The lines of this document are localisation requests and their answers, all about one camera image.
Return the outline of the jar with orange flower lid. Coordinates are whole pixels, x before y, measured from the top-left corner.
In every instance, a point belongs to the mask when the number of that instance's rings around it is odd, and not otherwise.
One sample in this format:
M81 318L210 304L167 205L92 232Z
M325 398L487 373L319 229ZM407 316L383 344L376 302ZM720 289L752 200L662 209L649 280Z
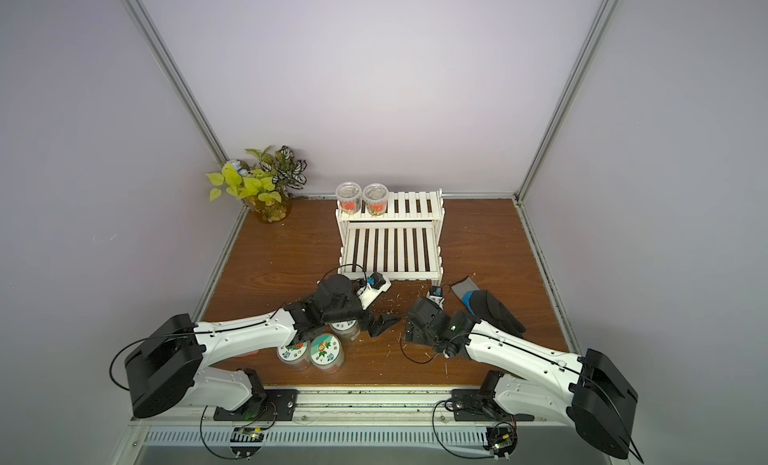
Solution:
M312 365L324 373L338 372L345 360L341 340L331 333L316 337L311 342L309 351Z

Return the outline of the jar with strawberry lid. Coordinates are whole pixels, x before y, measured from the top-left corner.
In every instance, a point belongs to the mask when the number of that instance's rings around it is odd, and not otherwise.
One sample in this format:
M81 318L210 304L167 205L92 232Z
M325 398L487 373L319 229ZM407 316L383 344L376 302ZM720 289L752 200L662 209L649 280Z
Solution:
M312 365L309 342L278 347L277 357L283 364L295 371L306 370Z

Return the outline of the black blue garden glove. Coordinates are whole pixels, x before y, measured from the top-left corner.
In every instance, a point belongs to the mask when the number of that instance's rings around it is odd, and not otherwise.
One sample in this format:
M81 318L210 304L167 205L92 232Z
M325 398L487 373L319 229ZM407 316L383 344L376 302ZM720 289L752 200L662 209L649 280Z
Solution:
M526 327L493 294L480 289L470 277L451 285L452 292L467 310L497 329L522 338Z

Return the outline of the clear container red seeds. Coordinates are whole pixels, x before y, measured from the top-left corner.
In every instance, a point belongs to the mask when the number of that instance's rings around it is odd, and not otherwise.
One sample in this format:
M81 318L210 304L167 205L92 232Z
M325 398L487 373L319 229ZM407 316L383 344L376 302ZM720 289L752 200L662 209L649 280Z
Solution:
M354 215L361 210L362 188L357 183L341 183L337 186L335 194L341 212Z

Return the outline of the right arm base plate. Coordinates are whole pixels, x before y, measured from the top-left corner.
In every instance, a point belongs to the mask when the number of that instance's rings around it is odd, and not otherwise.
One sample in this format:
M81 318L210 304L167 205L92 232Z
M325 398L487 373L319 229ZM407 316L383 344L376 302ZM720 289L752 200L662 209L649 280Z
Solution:
M505 411L493 398L479 389L453 389L447 409L453 413L454 420L459 422L512 422L512 420L533 422L535 420L531 414L511 414Z

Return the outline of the white wooden slatted shelf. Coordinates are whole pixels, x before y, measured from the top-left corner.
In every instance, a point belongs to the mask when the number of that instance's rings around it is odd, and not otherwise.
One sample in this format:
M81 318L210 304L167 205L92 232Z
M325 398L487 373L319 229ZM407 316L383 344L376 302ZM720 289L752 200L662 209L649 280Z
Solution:
M391 192L384 204L383 214L372 215L366 205L351 213L344 203L336 203L341 238L338 272L351 278L379 272L392 281L439 285L443 193Z

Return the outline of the aluminium front rail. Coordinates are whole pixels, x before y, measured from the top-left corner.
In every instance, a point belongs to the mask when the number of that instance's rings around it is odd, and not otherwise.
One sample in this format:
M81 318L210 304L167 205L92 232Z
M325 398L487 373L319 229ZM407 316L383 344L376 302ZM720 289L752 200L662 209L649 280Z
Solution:
M306 425L313 423L351 424L399 424L427 420L432 406L450 399L453 389L479 389L470 385L437 386L272 386L267 389L297 389L298 398L293 419L289 422L215 421L217 407L235 411L248 399L243 391L224 390L217 387L195 387L185 394L179 403L164 412L149 417L133 417L131 421L148 425L194 425L196 423L245 424L277 423L280 425Z

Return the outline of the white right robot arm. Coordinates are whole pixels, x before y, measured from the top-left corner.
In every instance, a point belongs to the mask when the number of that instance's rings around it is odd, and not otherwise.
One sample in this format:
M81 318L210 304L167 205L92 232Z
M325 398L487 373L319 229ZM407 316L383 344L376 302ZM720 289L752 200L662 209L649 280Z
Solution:
M525 327L486 292L466 294L468 309L449 315L429 298L408 310L405 340L447 358L462 357L520 377L544 391L543 405L572 425L593 448L618 459L642 461L632 439L638 393L610 358L537 345Z

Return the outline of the controller board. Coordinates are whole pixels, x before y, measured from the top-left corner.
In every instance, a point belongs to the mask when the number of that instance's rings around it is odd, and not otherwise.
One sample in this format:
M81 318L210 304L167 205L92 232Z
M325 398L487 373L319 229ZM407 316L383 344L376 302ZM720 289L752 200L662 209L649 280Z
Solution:
M257 427L236 427L229 439L230 450L236 460L248 460L263 447L265 433Z
M486 448L494 460L509 460L518 446L517 428L511 422L497 423L487 428L486 441Z

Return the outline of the green potted plant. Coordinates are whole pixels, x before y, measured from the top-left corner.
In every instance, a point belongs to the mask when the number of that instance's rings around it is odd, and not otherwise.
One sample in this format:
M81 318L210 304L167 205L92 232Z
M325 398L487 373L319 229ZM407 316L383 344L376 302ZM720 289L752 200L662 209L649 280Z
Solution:
M219 171L206 174L211 185L209 201L225 194L241 202L262 223L285 220L292 209L291 192L302 190L307 183L307 162L286 145L246 149L245 153L255 159L253 164L232 159Z

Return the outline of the left controller board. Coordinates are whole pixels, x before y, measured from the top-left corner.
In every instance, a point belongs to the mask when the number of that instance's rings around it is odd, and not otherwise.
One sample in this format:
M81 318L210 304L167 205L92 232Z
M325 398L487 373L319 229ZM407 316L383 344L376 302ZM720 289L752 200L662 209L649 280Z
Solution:
M263 447L265 433L257 427L236 427L229 439L230 450L236 460L248 460Z

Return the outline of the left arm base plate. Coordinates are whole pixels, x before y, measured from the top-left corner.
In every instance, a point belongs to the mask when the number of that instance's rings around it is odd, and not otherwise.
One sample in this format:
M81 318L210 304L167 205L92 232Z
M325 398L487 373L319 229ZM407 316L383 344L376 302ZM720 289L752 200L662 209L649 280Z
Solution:
M249 399L235 411L217 407L213 419L233 422L289 422L293 419L297 398L297 389L267 389L263 394Z

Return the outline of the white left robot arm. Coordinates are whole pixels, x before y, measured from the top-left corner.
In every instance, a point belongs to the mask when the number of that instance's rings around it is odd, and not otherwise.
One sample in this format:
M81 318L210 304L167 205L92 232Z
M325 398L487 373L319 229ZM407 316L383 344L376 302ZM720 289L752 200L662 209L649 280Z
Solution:
M220 370L218 363L309 342L341 322L355 321L377 337L400 320L375 315L371 309L390 286L379 272L359 279L334 274L321 280L314 293L263 315L224 322L195 322L187 314L171 317L128 347L124 369L134 417L152 418L177 406L259 417L267 407L267 394L258 374L251 369Z

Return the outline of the right controller board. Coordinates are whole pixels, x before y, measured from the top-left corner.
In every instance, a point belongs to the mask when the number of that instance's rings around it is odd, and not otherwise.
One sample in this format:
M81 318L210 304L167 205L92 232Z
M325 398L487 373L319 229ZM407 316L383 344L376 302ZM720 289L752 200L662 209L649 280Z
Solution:
M494 460L509 460L518 446L517 428L511 422L497 423L487 428L486 441L486 448Z

